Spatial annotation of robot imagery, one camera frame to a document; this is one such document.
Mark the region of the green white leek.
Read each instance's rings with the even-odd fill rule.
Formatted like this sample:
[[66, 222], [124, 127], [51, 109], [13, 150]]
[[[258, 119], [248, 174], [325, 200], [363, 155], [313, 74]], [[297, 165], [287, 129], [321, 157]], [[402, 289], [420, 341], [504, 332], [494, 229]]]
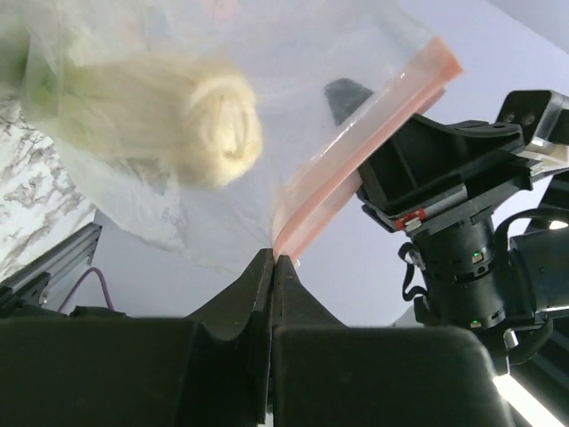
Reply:
[[219, 60], [140, 53], [99, 63], [37, 62], [24, 87], [27, 119], [106, 161], [155, 167], [187, 186], [222, 188], [263, 151], [257, 96]]

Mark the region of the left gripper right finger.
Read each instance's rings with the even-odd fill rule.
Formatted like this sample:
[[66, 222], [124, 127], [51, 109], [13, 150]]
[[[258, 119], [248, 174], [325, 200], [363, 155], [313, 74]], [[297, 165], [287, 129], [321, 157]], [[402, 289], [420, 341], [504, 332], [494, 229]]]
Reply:
[[493, 364], [453, 327], [342, 325], [299, 281], [275, 268], [280, 322], [273, 338], [276, 426], [509, 426]]

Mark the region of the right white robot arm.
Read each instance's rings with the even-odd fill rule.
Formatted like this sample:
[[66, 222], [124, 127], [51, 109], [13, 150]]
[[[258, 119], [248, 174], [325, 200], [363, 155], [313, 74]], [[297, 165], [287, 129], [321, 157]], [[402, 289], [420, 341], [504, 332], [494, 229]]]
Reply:
[[568, 231], [511, 237], [496, 208], [568, 169], [568, 99], [509, 93], [492, 123], [412, 115], [357, 169], [363, 211], [404, 232], [404, 300], [424, 326], [469, 330], [506, 374], [568, 314]]

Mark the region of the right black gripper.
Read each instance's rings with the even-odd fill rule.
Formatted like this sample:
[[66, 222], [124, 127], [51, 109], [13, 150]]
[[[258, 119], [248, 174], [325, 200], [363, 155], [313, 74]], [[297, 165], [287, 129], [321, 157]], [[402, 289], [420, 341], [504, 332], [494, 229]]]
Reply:
[[[346, 77], [325, 87], [336, 125], [372, 96]], [[413, 234], [437, 217], [486, 212], [567, 169], [567, 96], [520, 90], [506, 96], [492, 123], [444, 125], [413, 115], [359, 167], [357, 196], [385, 230]]]

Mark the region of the clear zip top bag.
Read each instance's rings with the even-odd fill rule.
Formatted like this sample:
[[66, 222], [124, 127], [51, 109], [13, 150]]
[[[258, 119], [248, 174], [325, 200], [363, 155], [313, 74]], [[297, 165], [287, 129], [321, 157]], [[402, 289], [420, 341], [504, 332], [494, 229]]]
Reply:
[[117, 226], [223, 271], [298, 258], [462, 71], [394, 1], [18, 1], [25, 118]]

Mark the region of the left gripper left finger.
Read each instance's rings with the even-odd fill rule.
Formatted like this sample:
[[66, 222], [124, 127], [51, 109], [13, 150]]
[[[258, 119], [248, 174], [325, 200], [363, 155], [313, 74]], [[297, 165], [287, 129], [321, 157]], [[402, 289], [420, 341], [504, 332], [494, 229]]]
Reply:
[[46, 310], [1, 293], [4, 426], [257, 426], [266, 418], [273, 254], [184, 318]]

